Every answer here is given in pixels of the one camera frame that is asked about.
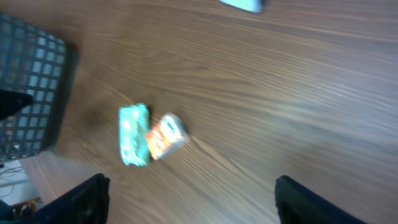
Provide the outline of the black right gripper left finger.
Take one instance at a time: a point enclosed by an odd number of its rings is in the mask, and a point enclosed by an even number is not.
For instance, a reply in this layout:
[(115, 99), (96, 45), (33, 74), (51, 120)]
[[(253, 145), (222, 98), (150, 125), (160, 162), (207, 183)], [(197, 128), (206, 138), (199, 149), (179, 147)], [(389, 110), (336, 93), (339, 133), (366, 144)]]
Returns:
[(106, 224), (109, 185), (104, 174), (96, 174), (37, 212), (13, 220), (16, 224)]

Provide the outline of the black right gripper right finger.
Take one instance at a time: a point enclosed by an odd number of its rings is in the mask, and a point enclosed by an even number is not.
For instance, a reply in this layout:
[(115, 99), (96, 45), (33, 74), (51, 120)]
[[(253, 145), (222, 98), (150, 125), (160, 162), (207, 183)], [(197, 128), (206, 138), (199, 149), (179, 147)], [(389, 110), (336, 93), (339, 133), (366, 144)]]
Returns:
[(276, 180), (275, 205), (281, 224), (364, 224), (287, 175)]

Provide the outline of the teal snack packet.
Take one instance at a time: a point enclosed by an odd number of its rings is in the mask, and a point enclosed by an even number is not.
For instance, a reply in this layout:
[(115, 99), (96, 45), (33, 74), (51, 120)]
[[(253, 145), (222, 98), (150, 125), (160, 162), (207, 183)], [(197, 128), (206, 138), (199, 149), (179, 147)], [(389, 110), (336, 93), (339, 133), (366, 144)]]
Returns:
[(119, 148), (125, 165), (147, 166), (150, 152), (146, 141), (149, 110), (143, 103), (119, 109)]

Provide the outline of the orange tissue pack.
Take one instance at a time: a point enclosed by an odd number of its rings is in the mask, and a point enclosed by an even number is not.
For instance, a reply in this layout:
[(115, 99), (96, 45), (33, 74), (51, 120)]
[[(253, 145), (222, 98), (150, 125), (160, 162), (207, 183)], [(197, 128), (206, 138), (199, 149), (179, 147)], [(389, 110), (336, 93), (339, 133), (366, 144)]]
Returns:
[(174, 113), (167, 113), (146, 134), (153, 160), (157, 161), (189, 141), (185, 123)]

